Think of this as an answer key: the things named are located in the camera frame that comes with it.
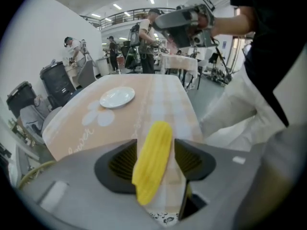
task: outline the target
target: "white pants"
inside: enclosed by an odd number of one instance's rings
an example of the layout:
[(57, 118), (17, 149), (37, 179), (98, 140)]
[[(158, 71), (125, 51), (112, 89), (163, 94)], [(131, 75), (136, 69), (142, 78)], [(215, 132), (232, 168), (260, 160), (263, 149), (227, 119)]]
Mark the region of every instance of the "white pants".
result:
[(220, 129), (231, 127), (226, 132), (219, 131), (220, 135), (214, 134), (216, 142), (209, 138), (205, 143), (217, 146), (217, 143), (221, 143), (219, 140), (225, 138), (225, 148), (246, 151), (254, 144), (266, 142), (271, 135), (285, 128), (248, 78), (245, 67), (234, 75), (222, 97), (201, 119), (200, 126), (205, 139)]

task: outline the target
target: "black pants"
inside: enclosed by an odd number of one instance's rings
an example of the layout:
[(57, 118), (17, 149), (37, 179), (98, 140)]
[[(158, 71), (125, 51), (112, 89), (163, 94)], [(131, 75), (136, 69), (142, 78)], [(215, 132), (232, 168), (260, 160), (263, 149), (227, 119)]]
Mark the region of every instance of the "black pants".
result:
[(110, 56), (110, 61), (111, 61), (111, 65), (113, 70), (117, 70), (118, 69), (118, 63), (117, 63), (117, 59), (116, 56)]
[(143, 73), (154, 74), (154, 56), (148, 54), (140, 54)]

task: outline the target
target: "yellow corn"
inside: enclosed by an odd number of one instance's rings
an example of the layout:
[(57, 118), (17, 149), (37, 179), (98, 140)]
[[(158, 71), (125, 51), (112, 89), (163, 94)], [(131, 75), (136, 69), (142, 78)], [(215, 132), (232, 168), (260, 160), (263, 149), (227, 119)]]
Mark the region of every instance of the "yellow corn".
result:
[(171, 141), (172, 128), (168, 123), (157, 121), (151, 126), (132, 175), (132, 183), (136, 186), (137, 199), (141, 205), (148, 204), (159, 188)]

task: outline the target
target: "person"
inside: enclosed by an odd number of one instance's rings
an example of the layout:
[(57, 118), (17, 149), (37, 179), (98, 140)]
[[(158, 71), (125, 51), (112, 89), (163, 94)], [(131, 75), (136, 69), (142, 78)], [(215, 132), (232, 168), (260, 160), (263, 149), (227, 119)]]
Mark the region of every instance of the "person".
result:
[[(295, 29), (299, 34), (291, 37), (291, 46), (282, 53), (281, 45), (286, 43), (286, 15), (296, 20), (301, 18), (299, 10), (291, 8), (289, 4), (299, 7), (297, 3), (301, 1), (230, 0), (231, 5), (239, 7), (240, 14), (231, 18), (215, 18), (212, 37), (219, 34), (246, 35), (250, 32), (255, 32), (255, 35), (244, 66), (234, 75), (217, 104), (200, 121), (205, 138), (221, 128), (251, 118), (243, 132), (228, 144), (229, 148), (243, 149), (267, 141), (272, 134), (289, 125), (273, 90), (287, 74), (306, 42), (306, 24), (297, 21), (289, 29)], [(199, 17), (199, 28), (206, 26), (206, 18)]]
[(139, 47), (139, 53), (143, 73), (154, 74), (154, 49), (152, 48), (152, 45), (156, 45), (157, 40), (154, 37), (152, 24), (159, 15), (161, 15), (161, 12), (158, 9), (150, 9), (148, 12), (148, 18), (142, 20), (140, 23), (139, 37), (141, 39), (141, 44)]
[(117, 52), (117, 43), (114, 41), (114, 37), (110, 36), (107, 39), (109, 39), (110, 41), (110, 62), (113, 68), (113, 71), (118, 71), (118, 62), (117, 62), (117, 56), (118, 56), (118, 52)]
[(64, 43), (69, 46), (69, 52), (72, 56), (70, 63), (76, 62), (79, 73), (86, 62), (85, 55), (82, 53), (81, 42), (68, 36), (64, 39)]

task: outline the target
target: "man wearing cap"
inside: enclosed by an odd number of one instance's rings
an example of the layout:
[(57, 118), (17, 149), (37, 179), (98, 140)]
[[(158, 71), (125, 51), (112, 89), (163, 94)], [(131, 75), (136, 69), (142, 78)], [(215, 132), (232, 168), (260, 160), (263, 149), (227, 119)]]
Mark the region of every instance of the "man wearing cap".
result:
[(72, 56), (70, 62), (76, 62), (79, 73), (86, 62), (86, 58), (81, 51), (80, 41), (68, 36), (65, 38), (64, 43), (66, 44), (65, 47), (69, 47), (69, 53)]
[(154, 49), (152, 45), (156, 45), (157, 40), (154, 37), (152, 24), (159, 15), (161, 15), (161, 12), (158, 9), (150, 9), (147, 19), (142, 20), (140, 23), (139, 37), (141, 39), (141, 44), (139, 53), (143, 73), (154, 74)]
[(112, 65), (112, 68), (114, 71), (118, 70), (118, 63), (117, 63), (117, 44), (114, 41), (114, 37), (110, 36), (107, 39), (109, 39), (110, 41), (110, 46), (109, 46), (109, 50), (110, 50), (110, 63)]

